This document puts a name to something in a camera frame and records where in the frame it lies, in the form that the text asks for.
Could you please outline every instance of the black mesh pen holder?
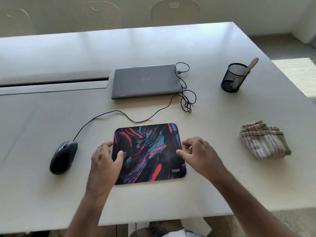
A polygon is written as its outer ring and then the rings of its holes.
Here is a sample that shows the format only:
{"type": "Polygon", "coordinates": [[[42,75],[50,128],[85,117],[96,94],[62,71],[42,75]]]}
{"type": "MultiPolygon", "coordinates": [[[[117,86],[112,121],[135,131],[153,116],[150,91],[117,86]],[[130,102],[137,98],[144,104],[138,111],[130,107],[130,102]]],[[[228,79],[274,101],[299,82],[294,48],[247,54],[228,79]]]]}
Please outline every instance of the black mesh pen holder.
{"type": "Polygon", "coordinates": [[[250,73],[243,75],[243,72],[246,70],[247,66],[240,63],[232,63],[228,66],[226,74],[222,80],[221,88],[227,92],[237,92],[239,87],[250,73]]]}

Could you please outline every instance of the laptop lid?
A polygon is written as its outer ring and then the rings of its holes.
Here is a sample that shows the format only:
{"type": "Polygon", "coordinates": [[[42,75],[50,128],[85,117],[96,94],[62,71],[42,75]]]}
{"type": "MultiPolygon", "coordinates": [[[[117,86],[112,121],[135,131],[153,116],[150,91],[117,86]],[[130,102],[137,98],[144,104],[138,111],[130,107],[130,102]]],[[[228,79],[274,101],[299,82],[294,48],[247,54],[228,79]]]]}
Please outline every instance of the laptop lid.
{"type": "Polygon", "coordinates": [[[180,93],[175,64],[116,69],[112,99],[180,93]]]}

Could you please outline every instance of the table surface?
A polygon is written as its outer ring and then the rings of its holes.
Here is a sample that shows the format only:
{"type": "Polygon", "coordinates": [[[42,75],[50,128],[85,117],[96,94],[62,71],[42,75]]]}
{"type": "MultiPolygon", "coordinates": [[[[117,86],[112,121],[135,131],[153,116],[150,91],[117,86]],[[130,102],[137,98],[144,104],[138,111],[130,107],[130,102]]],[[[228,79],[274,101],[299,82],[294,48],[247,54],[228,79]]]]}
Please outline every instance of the table surface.
{"type": "MultiPolygon", "coordinates": [[[[139,124],[120,114],[94,120],[60,176],[49,172],[56,148],[101,113],[118,109],[139,121],[167,106],[170,95],[111,100],[113,70],[176,62],[191,68],[184,80],[197,94],[192,113],[178,98],[144,124],[176,123],[182,140],[207,140],[271,211],[316,206],[316,108],[234,23],[2,38],[0,59],[2,76],[112,70],[106,89],[0,96],[0,233],[66,228],[84,194],[92,153],[117,128],[139,124]],[[220,88],[230,63],[247,65],[255,57],[259,63],[239,92],[220,88]],[[257,161],[250,154],[238,132],[258,120],[284,131],[291,156],[257,161]]],[[[187,165],[183,179],[115,186],[100,225],[231,213],[187,165]]]]}

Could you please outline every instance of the chair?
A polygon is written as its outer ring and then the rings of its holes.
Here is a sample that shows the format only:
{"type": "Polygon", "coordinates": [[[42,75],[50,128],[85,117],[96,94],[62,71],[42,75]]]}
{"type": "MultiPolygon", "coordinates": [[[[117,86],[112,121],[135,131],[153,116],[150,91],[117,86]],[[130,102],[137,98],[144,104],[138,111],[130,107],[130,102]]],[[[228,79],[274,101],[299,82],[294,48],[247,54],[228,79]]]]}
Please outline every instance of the chair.
{"type": "Polygon", "coordinates": [[[153,26],[172,26],[200,23],[200,7],[192,0],[163,0],[150,10],[153,26]]]}
{"type": "Polygon", "coordinates": [[[118,7],[107,1],[90,1],[71,10],[77,31],[97,31],[122,28],[118,7]]]}
{"type": "Polygon", "coordinates": [[[28,35],[36,32],[26,11],[15,8],[0,11],[0,37],[28,35]]]}

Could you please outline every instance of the black computer mouse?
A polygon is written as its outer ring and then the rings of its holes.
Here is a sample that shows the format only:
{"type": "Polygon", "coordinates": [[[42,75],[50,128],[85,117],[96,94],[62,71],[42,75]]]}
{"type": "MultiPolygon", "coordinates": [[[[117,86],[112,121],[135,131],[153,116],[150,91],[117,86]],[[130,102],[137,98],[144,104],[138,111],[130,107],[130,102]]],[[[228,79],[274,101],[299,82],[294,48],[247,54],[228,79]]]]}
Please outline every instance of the black computer mouse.
{"type": "Polygon", "coordinates": [[[74,160],[78,143],[74,141],[67,141],[62,143],[55,152],[49,170],[55,175],[61,175],[69,170],[72,161],[74,160]]]}

